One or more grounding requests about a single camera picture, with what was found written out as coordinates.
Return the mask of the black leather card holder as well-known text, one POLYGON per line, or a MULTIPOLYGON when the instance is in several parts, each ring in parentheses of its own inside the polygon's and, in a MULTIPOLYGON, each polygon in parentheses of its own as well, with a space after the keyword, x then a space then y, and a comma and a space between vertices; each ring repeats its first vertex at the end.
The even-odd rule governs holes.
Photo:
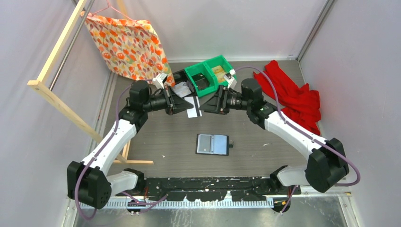
POLYGON ((197 134, 195 154, 228 156, 234 143, 228 135, 197 134))

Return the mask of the dark item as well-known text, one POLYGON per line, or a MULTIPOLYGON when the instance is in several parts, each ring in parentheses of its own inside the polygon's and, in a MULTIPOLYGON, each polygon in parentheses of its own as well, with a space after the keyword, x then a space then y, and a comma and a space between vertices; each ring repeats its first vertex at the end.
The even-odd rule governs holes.
POLYGON ((208 79, 202 73, 193 75, 192 79, 198 90, 204 90, 210 86, 208 79))

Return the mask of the white credit card black stripe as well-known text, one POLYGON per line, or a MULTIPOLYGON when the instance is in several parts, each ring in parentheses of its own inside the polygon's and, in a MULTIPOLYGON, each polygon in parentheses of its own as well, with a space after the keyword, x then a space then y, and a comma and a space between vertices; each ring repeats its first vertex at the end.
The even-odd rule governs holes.
POLYGON ((202 117, 199 98, 197 96, 187 96, 184 99, 193 105, 192 108, 186 110, 188 118, 202 117))

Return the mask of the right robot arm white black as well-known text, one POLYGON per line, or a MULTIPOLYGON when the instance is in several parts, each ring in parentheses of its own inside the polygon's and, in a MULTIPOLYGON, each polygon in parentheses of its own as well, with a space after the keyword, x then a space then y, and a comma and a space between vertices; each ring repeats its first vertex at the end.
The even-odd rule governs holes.
POLYGON ((286 117, 264 100, 255 79, 243 80, 241 92, 220 85, 200 106, 204 112, 222 115, 232 109, 246 111, 252 123, 282 138, 307 160, 304 166, 282 166, 271 173, 270 189, 274 193, 282 194, 293 185, 309 185, 318 192, 326 192, 349 173, 342 143, 336 138, 320 137, 286 117))

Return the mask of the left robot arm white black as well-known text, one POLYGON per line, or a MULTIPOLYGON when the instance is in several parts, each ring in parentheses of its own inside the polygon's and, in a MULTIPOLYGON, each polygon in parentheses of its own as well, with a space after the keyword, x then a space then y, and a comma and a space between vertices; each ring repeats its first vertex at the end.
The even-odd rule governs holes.
POLYGON ((167 115, 193 108, 193 104, 179 97, 171 87, 151 92, 143 80, 134 81, 126 91, 126 105, 117 109, 113 127, 98 146, 82 161, 72 161, 67 167, 68 197, 76 205, 86 204, 102 209, 110 197, 130 192, 134 196, 145 190, 144 174, 126 168, 119 174, 108 175, 111 165, 123 147, 133 139, 148 120, 148 113, 164 110, 167 115))

